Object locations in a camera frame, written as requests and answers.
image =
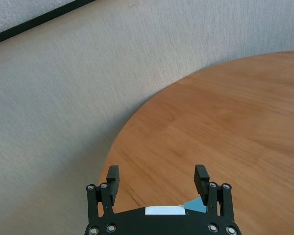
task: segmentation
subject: table surface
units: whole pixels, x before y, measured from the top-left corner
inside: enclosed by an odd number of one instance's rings
[[[196,164],[232,185],[244,235],[294,235],[294,51],[191,74],[149,100],[105,161],[119,165],[115,212],[198,197]]]

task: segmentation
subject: white wall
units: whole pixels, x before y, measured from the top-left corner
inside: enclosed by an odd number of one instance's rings
[[[294,0],[97,0],[0,43],[0,234],[83,234],[85,186],[152,95],[294,50]]]

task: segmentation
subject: wooden table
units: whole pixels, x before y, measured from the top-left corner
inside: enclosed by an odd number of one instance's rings
[[[119,165],[115,212],[198,197],[194,167],[232,185],[244,235],[294,235],[294,51],[191,74],[149,100],[107,156]]]

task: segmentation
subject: black frame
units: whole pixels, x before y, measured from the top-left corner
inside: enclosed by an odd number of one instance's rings
[[[60,6],[50,12],[47,12],[41,16],[38,16],[34,19],[21,23],[17,26],[14,26],[10,29],[7,29],[3,32],[0,32],[0,42],[12,38],[20,33],[23,33],[33,27],[39,26],[45,22],[48,22],[54,18],[62,16],[70,11],[73,11],[81,6],[89,4],[95,0],[75,0],[63,6]]]

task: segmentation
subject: screw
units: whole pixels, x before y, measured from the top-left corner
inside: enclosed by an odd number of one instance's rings
[[[236,230],[233,229],[232,227],[227,227],[226,231],[227,231],[228,234],[231,234],[231,235],[236,235],[237,234]]]
[[[88,234],[89,235],[96,235],[99,233],[99,229],[96,227],[90,228]]]
[[[115,225],[109,225],[107,227],[107,232],[108,233],[113,233],[116,229],[117,229],[117,226],[115,226]]]
[[[208,229],[210,231],[212,231],[213,233],[216,233],[218,231],[218,227],[216,225],[214,225],[214,224],[209,224]]]

